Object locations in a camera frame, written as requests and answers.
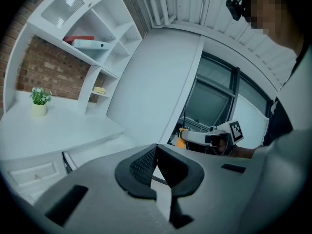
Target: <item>drawer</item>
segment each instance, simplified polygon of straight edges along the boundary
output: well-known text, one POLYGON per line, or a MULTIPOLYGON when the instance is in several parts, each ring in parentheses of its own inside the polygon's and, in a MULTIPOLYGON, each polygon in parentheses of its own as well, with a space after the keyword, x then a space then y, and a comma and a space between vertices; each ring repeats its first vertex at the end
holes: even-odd
POLYGON ((45 193, 46 190, 48 190, 53 184, 48 184, 45 186, 35 187, 28 191, 24 191, 22 193, 19 193, 19 195, 25 199, 28 203, 31 205, 34 205, 35 202, 40 198, 42 194, 45 193))
POLYGON ((18 193, 66 176, 62 154, 16 161, 3 161, 2 173, 9 185, 18 193))

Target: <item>glass pane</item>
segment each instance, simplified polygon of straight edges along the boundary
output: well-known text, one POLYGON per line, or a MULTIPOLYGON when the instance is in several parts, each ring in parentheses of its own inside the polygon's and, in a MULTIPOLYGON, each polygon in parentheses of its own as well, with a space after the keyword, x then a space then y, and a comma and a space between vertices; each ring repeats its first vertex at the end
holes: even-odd
POLYGON ((223 65, 213 60, 201 58, 197 70, 197 74, 214 80, 221 85, 230 88, 231 71, 223 65))
POLYGON ((263 115, 266 114, 267 100, 242 78, 239 80, 238 93, 254 105, 263 115))
POLYGON ((57 28, 61 28, 83 5, 82 0, 54 0, 41 16, 57 28))
POLYGON ((186 117, 206 126, 212 126, 223 112, 228 99, 227 95, 197 81, 187 105, 186 117))

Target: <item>white pot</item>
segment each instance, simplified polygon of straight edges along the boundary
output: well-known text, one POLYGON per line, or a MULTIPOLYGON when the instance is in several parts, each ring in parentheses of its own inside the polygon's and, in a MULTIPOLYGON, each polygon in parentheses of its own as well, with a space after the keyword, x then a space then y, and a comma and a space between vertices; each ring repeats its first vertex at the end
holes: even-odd
POLYGON ((33 104, 33 116, 45 116, 47 113, 46 105, 36 105, 33 104))

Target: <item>small yellow object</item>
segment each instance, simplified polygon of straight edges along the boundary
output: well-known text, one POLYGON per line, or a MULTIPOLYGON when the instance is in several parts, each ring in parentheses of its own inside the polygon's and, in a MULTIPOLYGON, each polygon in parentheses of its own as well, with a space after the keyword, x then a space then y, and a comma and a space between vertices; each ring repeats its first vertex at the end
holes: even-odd
POLYGON ((102 95, 106 93, 105 88, 100 88, 100 87, 94 87, 93 91, 102 95))
POLYGON ((185 140, 183 140, 183 139, 180 137, 182 131, 187 131, 187 129, 185 129, 185 128, 180 128, 179 139, 177 140, 175 146, 178 147, 178 148, 185 149, 185 140))

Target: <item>red book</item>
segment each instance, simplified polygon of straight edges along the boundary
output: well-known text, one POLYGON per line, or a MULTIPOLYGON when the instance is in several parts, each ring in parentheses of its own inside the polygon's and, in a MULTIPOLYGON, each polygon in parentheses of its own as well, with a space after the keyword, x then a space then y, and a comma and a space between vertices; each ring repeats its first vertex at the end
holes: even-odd
POLYGON ((79 40, 94 40, 94 37, 89 37, 89 36, 64 37, 63 41, 67 42, 68 44, 71 44, 76 39, 79 39, 79 40))

